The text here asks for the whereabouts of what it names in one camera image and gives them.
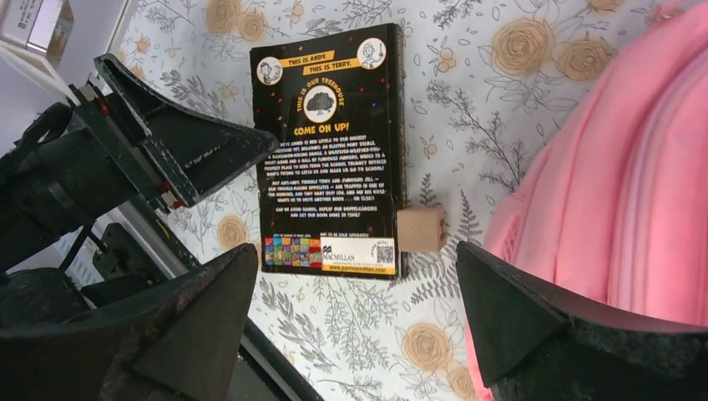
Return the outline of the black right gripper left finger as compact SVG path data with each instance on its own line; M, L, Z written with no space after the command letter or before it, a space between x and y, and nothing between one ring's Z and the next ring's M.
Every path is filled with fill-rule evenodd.
M57 268L1 277L4 400L224 400L258 271L240 245L91 308Z

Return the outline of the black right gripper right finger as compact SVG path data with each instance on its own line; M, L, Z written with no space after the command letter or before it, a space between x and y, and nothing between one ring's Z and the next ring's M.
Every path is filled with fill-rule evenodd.
M459 286L483 385L497 400L704 400L707 331L610 307L470 242Z

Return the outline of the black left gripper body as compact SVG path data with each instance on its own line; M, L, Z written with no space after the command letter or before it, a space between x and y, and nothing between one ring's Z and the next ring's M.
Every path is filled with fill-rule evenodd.
M137 196L166 207L166 179L142 147L166 98L137 84L69 89L78 102L52 104L1 158L4 272Z

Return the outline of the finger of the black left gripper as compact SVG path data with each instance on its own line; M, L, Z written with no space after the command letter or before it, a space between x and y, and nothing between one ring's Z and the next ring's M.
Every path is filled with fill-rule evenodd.
M98 95L94 137L155 209L195 206L279 146L271 133L167 99L112 54L94 66L111 90Z

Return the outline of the black paperback book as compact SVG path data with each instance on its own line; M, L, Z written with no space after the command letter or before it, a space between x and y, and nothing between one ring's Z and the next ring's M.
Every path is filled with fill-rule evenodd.
M265 272L396 280L406 204L403 35L394 23L250 51Z

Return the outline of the pink student backpack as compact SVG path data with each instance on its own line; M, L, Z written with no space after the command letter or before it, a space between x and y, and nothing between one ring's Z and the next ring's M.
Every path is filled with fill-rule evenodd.
M707 331L707 5L662 8L517 190L485 251L627 312ZM469 372L483 385L466 331Z

